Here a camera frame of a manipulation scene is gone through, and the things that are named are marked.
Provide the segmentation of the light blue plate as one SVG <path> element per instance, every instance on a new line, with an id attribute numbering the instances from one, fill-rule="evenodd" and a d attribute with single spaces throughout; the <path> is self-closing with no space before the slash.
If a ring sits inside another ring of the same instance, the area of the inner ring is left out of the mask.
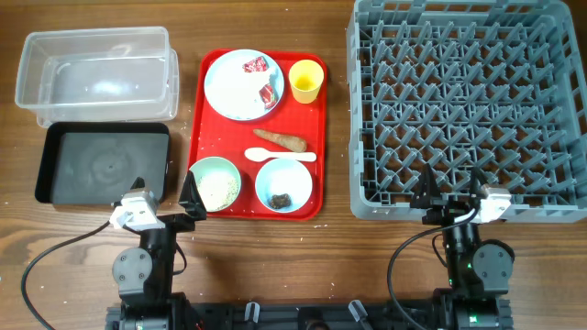
<path id="1" fill-rule="evenodd" d="M 219 56 L 204 79 L 207 102 L 223 117 L 237 121 L 267 115 L 281 101 L 284 87 L 278 63 L 253 49 L 230 50 Z"/>

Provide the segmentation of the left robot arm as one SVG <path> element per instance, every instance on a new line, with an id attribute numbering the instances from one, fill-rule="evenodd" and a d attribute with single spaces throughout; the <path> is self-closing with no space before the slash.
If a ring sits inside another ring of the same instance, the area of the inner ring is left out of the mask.
<path id="1" fill-rule="evenodd" d="M 107 310 L 107 329 L 203 329 L 204 321 L 182 292 L 172 292 L 174 258 L 183 251 L 177 235 L 193 232 L 206 219 L 194 175 L 184 180 L 179 205 L 182 213 L 157 215 L 159 200 L 136 178 L 129 192 L 115 203 L 109 222 L 116 229 L 139 235 L 139 245 L 121 252 L 112 273 L 121 304 Z"/>

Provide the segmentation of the red wrapper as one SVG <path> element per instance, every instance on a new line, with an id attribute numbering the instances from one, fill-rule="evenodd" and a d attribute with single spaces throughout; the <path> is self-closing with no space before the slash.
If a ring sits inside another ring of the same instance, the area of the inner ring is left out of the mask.
<path id="1" fill-rule="evenodd" d="M 242 65 L 244 72 L 265 72 L 269 69 L 269 64 L 263 56 L 249 60 Z"/>
<path id="2" fill-rule="evenodd" d="M 266 110 L 272 109 L 278 102 L 278 96 L 270 83 L 265 84 L 260 89 L 260 99 Z"/>

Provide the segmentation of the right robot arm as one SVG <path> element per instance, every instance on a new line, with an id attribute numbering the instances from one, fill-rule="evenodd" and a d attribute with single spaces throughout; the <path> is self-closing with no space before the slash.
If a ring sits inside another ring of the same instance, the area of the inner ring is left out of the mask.
<path id="1" fill-rule="evenodd" d="M 482 240 L 479 226 L 499 219 L 512 195 L 491 185 L 484 174 L 471 170 L 466 201 L 445 199 L 433 169 L 426 165 L 410 206 L 424 209 L 422 223 L 439 226 L 443 239 L 449 287 L 436 289 L 426 325 L 430 329 L 494 329 L 514 327 L 509 291 L 515 253 L 497 239 Z"/>

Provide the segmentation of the light blue bowl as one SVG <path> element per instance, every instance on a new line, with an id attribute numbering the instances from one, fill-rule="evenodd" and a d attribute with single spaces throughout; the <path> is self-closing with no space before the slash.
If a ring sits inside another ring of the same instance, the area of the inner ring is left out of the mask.
<path id="1" fill-rule="evenodd" d="M 255 192 L 261 204 L 270 211 L 287 214 L 300 210 L 310 199 L 313 178 L 304 164 L 291 159 L 273 159 L 264 164 L 255 179 Z M 269 200 L 274 194 L 288 193 L 290 207 L 275 210 Z"/>

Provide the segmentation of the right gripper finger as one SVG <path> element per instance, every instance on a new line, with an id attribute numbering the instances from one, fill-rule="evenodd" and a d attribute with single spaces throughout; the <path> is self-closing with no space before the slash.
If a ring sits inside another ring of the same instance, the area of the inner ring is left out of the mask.
<path id="1" fill-rule="evenodd" d="M 477 198 L 482 192 L 482 186 L 486 183 L 487 180 L 483 172 L 477 167 L 472 168 L 469 185 L 470 198 Z"/>
<path id="2" fill-rule="evenodd" d="M 439 205 L 439 188 L 432 167 L 426 164 L 419 176 L 418 187 L 412 195 L 410 207 L 430 209 Z"/>

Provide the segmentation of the green bowl with rice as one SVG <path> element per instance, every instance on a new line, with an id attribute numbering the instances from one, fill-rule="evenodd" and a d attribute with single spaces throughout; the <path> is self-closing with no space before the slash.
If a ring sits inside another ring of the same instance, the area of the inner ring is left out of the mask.
<path id="1" fill-rule="evenodd" d="M 237 200 L 241 176 L 228 159 L 203 158 L 193 164 L 189 171 L 194 175 L 197 191 L 208 213 L 222 211 Z"/>

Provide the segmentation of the white rice pile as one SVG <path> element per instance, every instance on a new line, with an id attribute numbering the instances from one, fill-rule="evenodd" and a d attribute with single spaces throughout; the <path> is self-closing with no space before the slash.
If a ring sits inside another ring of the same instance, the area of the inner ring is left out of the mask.
<path id="1" fill-rule="evenodd" d="M 201 177 L 196 186 L 207 212 L 230 206 L 238 197 L 239 183 L 227 172 L 212 172 Z"/>

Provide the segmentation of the yellow plastic cup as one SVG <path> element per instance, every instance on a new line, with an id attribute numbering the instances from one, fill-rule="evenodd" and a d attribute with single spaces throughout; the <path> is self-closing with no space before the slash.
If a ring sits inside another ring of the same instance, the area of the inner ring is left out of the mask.
<path id="1" fill-rule="evenodd" d="M 293 98 L 300 104 L 311 104 L 317 98 L 325 79 L 322 66 L 314 60 L 300 60 L 288 72 Z"/>

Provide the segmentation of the brown carrot piece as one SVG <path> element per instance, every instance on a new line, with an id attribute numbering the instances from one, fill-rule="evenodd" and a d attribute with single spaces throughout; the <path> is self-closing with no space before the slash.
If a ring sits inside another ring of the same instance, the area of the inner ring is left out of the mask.
<path id="1" fill-rule="evenodd" d="M 255 128 L 253 133 L 262 139 L 270 141 L 276 145 L 279 145 L 283 148 L 286 148 L 292 152 L 305 152 L 307 149 L 307 143 L 304 139 L 292 136 L 292 135 L 284 135 L 280 133 L 274 133 L 271 131 L 263 130 Z"/>

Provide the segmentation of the dark brown food lump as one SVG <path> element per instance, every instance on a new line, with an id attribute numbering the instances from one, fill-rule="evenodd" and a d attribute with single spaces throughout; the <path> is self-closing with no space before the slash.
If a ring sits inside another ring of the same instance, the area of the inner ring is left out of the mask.
<path id="1" fill-rule="evenodd" d="M 274 194 L 269 200 L 270 208 L 275 210 L 290 207 L 291 204 L 292 199 L 288 193 Z"/>

